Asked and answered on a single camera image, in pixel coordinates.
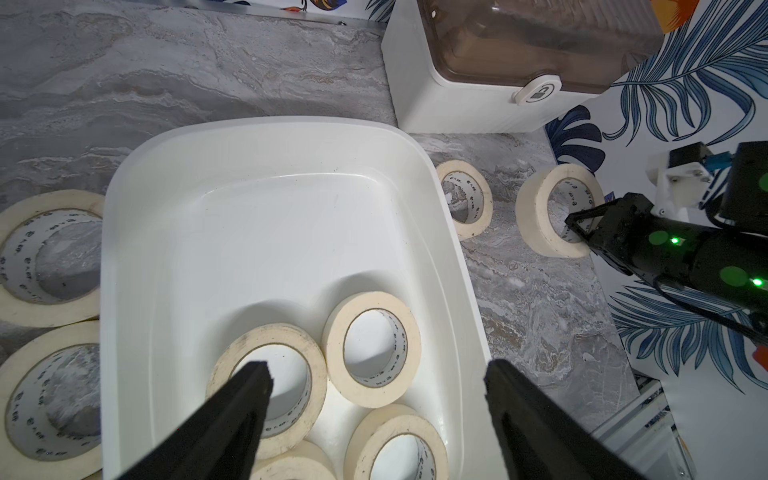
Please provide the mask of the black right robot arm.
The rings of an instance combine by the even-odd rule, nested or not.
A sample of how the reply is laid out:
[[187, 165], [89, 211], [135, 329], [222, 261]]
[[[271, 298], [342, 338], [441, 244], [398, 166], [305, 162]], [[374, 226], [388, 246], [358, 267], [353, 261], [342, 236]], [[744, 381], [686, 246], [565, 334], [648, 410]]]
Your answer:
[[649, 162], [656, 199], [640, 193], [568, 215], [589, 250], [658, 293], [684, 287], [747, 310], [743, 325], [679, 301], [678, 306], [759, 345], [767, 343], [767, 144], [712, 153], [698, 142]]

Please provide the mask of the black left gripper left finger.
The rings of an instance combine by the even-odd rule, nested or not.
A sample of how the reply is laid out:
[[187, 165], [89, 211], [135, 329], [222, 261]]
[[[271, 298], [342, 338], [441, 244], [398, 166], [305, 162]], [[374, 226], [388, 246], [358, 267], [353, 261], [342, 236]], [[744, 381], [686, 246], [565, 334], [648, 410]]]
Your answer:
[[243, 366], [123, 479], [248, 479], [273, 388], [268, 364]]

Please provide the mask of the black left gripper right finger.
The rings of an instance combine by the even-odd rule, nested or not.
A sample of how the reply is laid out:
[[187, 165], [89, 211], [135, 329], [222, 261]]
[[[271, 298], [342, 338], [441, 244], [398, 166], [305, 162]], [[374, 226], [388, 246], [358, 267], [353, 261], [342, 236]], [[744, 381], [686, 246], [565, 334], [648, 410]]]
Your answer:
[[641, 479], [510, 362], [484, 377], [494, 431], [511, 479]]

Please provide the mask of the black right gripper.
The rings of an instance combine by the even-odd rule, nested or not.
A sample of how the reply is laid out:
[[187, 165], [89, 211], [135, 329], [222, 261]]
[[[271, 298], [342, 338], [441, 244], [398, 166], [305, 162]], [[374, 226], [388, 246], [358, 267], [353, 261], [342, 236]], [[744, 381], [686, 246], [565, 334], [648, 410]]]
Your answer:
[[627, 193], [596, 207], [570, 213], [566, 241], [587, 245], [610, 266], [645, 282], [690, 276], [702, 227], [652, 213], [644, 195]]

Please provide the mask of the white plastic storage tray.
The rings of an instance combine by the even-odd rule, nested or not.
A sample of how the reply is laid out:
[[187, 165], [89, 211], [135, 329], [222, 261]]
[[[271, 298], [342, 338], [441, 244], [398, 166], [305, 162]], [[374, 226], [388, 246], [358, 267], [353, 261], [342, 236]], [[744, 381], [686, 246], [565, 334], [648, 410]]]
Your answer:
[[116, 171], [103, 213], [103, 474], [204, 402], [224, 350], [285, 322], [320, 339], [346, 297], [412, 311], [420, 367], [403, 402], [440, 433], [453, 479], [507, 472], [485, 399], [490, 358], [435, 168], [377, 122], [284, 116], [175, 129]]

